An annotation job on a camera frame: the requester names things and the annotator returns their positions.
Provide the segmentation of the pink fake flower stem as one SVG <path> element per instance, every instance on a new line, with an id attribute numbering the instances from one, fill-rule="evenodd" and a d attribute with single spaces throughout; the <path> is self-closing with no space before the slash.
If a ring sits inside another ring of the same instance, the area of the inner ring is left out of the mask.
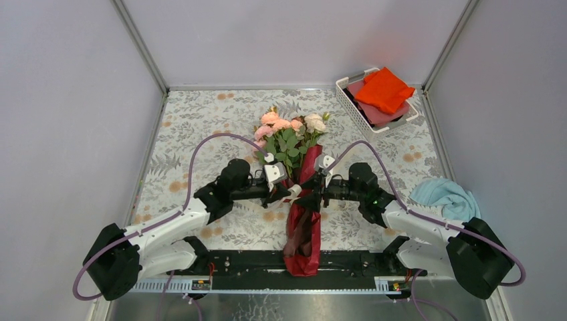
<path id="1" fill-rule="evenodd" d="M 304 116 L 286 118 L 277 106 L 270 107 L 254 128 L 258 147 L 272 154 L 283 163 L 288 177 L 296 180 L 308 149 L 312 146 L 312 134 L 308 132 Z"/>

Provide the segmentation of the dark red wrapping paper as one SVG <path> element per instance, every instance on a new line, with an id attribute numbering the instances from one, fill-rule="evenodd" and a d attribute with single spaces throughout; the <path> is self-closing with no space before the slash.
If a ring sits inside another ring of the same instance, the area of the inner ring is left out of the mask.
<path id="1" fill-rule="evenodd" d="M 294 169 L 292 179 L 286 186 L 306 182 L 314 173 L 316 158 L 322 146 L 310 147 L 302 166 Z M 283 259 L 287 271 L 294 277 L 310 277 L 318 273 L 321 248 L 321 215 L 292 203 L 286 222 L 287 241 L 283 248 Z"/>

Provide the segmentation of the white fake rose stem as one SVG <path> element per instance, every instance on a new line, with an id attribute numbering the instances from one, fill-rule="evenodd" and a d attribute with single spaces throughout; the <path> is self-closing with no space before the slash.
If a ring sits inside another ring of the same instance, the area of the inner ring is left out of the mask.
<path id="1" fill-rule="evenodd" d="M 324 112 L 323 114 L 309 114 L 304 117 L 306 146 L 308 148 L 317 145 L 319 138 L 326 133 L 326 123 L 330 116 L 329 112 Z"/>

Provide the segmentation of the white plastic basket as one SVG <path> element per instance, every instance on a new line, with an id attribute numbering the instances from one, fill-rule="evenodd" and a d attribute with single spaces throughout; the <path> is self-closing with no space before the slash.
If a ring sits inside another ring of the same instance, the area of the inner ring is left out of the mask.
<path id="1" fill-rule="evenodd" d="M 355 95 L 365 85 L 365 77 L 377 71 L 379 71 L 378 68 L 370 68 L 353 76 L 343 77 L 335 82 L 337 100 L 369 141 L 378 140 L 394 130 L 410 124 L 419 117 L 417 110 L 419 99 L 417 96 L 406 99 L 394 114 L 385 114 L 378 108 L 355 99 Z"/>

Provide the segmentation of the cream ribbon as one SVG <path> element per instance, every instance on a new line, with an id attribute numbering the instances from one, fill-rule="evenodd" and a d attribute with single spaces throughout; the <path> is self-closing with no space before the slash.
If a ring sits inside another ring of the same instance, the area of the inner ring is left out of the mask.
<path id="1" fill-rule="evenodd" d="M 278 207 L 280 207 L 281 205 L 283 205 L 284 203 L 289 203 L 292 204 L 295 200 L 299 199 L 299 195 L 302 192 L 302 188 L 300 185 L 298 184 L 294 184 L 293 186 L 291 186 L 288 189 L 288 192 L 290 192 L 290 194 L 286 197 L 283 197 L 282 199 L 270 204 L 266 210 L 268 211 L 272 211 L 274 209 L 277 209 Z"/>

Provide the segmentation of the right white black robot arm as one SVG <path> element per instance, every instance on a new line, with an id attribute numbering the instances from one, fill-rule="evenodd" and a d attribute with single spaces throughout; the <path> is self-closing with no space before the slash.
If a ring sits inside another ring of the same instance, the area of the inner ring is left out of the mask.
<path id="1" fill-rule="evenodd" d="M 430 214 L 414 215 L 399 198 L 379 186 L 366 163 L 350 166 L 347 179 L 335 178 L 324 169 L 299 185 L 296 204 L 319 211 L 331 200 L 354 201 L 371 224 L 403 234 L 384 249 L 383 265 L 394 276 L 406 270 L 453 278 L 471 295 L 488 299 L 514 267 L 514 260 L 489 227 L 476 217 L 468 222 L 438 220 Z"/>

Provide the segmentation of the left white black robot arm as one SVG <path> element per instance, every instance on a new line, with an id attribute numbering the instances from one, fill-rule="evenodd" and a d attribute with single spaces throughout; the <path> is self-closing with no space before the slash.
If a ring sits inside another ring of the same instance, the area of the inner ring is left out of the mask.
<path id="1" fill-rule="evenodd" d="M 265 165 L 258 178 L 249 164 L 233 159 L 211 183 L 198 189 L 179 209 L 162 217 L 120 228 L 113 223 L 101 230 L 80 270 L 87 273 L 107 301 L 120 298 L 139 280 L 173 270 L 198 275 L 207 268 L 207 257 L 185 235 L 222 218 L 237 200 L 260 199 L 263 207 L 291 201 L 299 185 L 286 181 L 282 163 Z"/>

